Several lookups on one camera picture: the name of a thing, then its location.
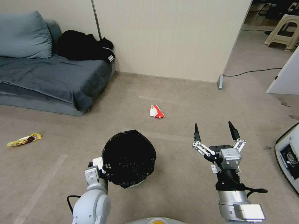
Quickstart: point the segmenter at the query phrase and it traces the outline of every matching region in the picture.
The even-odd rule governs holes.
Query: gray sofa
[[[114,62],[58,56],[61,31],[54,20],[45,21],[52,37],[52,57],[0,57],[0,104],[82,116],[113,76]]]

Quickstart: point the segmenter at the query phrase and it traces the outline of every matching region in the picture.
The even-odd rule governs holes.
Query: wastebasket
[[[141,183],[154,171],[156,151],[145,136],[130,130],[110,138],[102,157],[107,179],[127,188]]]

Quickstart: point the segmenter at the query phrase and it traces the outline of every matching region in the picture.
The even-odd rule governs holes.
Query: white wall
[[[295,50],[267,89],[267,93],[299,95],[299,48]]]
[[[217,81],[251,0],[94,0],[116,70]],[[98,37],[89,0],[1,0],[0,12],[37,9],[62,31]]]

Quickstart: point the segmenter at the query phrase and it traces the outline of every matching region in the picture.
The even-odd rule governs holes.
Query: beige stool
[[[281,36],[278,35],[278,32],[281,30],[281,28],[287,24],[287,23],[295,23],[297,25],[297,28],[295,32],[293,33],[293,36]],[[281,18],[275,29],[270,33],[268,38],[266,39],[264,46],[269,46],[272,42],[285,44],[286,49],[285,50],[292,50],[297,41],[299,39],[299,16],[295,15],[288,15],[284,14],[284,16]]]

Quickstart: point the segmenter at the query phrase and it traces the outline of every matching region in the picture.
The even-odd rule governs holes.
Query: beige carpet floor
[[[263,32],[241,32],[225,74],[283,66],[291,52],[263,47],[265,39]],[[274,144],[298,122],[290,115],[299,117],[299,96],[265,92],[278,72],[225,77],[222,91],[215,83],[117,73],[83,117],[1,105],[0,223],[71,223],[66,197],[85,192],[88,163],[101,156],[110,137],[128,129],[137,129],[154,145],[155,171],[135,188],[109,184],[108,224],[150,216],[223,223],[216,175],[191,146],[195,122],[207,146],[232,144],[228,120],[247,140],[241,180],[269,190],[251,195],[252,203],[262,205],[267,223],[298,223],[299,200],[279,169]],[[166,117],[150,117],[151,104]],[[33,132],[42,140],[6,148]]]

